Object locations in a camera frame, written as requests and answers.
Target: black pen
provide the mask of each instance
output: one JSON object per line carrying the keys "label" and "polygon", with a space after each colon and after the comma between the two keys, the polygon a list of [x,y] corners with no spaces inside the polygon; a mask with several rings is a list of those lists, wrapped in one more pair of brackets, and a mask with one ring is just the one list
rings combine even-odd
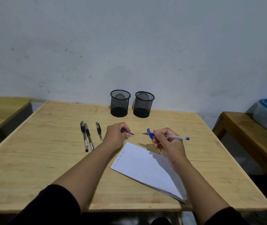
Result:
{"label": "black pen", "polygon": [[102,135],[101,135],[101,128],[100,128],[100,125],[98,122],[96,122],[96,128],[97,128],[97,132],[98,132],[98,135],[100,137],[100,140],[102,142],[103,140],[102,140]]}
{"label": "black pen", "polygon": [[93,145],[93,142],[92,142],[92,139],[91,139],[89,128],[88,128],[86,123],[84,125],[85,125],[85,132],[87,134],[87,138],[89,139],[89,143],[90,143],[90,146],[91,146],[91,150],[93,151],[94,150],[94,145]]}
{"label": "black pen", "polygon": [[83,121],[80,123],[80,128],[83,135],[83,140],[85,141],[85,152],[89,151],[89,148],[87,146],[87,136],[85,135],[85,125],[83,124]]}

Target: white paper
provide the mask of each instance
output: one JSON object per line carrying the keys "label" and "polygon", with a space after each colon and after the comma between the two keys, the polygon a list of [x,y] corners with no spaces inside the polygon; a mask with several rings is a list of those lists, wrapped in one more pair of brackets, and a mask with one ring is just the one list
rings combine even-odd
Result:
{"label": "white paper", "polygon": [[127,142],[111,168],[179,201],[187,199],[186,190],[168,158],[157,153]]}

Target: person's right arm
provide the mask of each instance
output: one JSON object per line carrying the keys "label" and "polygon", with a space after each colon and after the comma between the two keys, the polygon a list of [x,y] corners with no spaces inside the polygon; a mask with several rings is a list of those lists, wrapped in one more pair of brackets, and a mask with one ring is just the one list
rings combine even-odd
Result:
{"label": "person's right arm", "polygon": [[[188,160],[182,140],[165,138],[163,134],[177,136],[169,128],[154,132],[155,138],[152,140],[158,151],[164,150],[171,167],[181,178],[186,189],[188,198],[193,206],[199,222],[206,223],[217,212],[228,208],[229,204],[211,187],[202,175],[192,166]],[[247,222],[240,216],[237,221]]]}

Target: forearm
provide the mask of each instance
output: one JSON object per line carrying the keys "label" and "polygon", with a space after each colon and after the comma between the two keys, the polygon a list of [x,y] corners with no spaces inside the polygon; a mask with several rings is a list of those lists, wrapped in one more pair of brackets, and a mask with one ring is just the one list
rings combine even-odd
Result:
{"label": "forearm", "polygon": [[111,152],[111,149],[101,143],[53,184],[69,190],[79,203],[81,211],[87,210]]}
{"label": "forearm", "polygon": [[201,224],[204,224],[221,209],[229,207],[227,202],[209,185],[188,159],[180,163],[176,170]]}

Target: black mesh pen holder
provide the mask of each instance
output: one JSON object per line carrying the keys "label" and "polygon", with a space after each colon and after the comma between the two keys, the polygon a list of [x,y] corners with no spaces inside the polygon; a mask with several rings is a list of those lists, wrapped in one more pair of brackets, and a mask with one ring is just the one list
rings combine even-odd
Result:
{"label": "black mesh pen holder", "polygon": [[146,118],[150,114],[154,95],[146,91],[138,91],[135,94],[133,114],[137,117]]}
{"label": "black mesh pen holder", "polygon": [[128,112],[130,93],[124,90],[111,92],[111,114],[115,117],[125,117]]}

